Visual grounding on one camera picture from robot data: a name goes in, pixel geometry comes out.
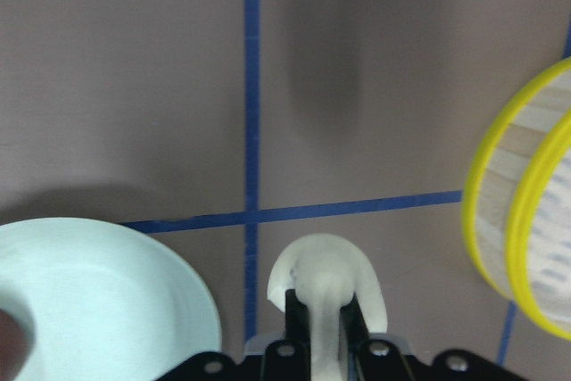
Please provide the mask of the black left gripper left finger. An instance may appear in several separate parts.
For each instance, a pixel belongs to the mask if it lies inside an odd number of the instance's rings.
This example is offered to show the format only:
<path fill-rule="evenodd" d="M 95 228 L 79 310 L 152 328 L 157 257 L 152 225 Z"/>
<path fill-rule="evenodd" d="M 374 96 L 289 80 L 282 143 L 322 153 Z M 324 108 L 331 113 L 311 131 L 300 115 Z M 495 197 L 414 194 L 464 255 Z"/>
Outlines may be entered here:
<path fill-rule="evenodd" d="M 311 380 L 309 310 L 297 298 L 294 289 L 288 289 L 285 298 L 285 338 L 301 346 L 304 364 L 302 380 Z"/>

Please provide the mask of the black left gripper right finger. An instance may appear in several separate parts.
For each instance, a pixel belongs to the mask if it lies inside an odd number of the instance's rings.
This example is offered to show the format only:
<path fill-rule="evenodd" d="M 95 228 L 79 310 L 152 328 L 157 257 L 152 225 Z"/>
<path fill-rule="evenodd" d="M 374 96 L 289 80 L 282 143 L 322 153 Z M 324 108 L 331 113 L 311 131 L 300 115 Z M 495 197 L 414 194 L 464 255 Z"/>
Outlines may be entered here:
<path fill-rule="evenodd" d="M 369 339 L 367 324 L 357 296 L 340 310 L 339 362 L 343 380 L 358 380 L 356 357 L 361 345 Z"/>

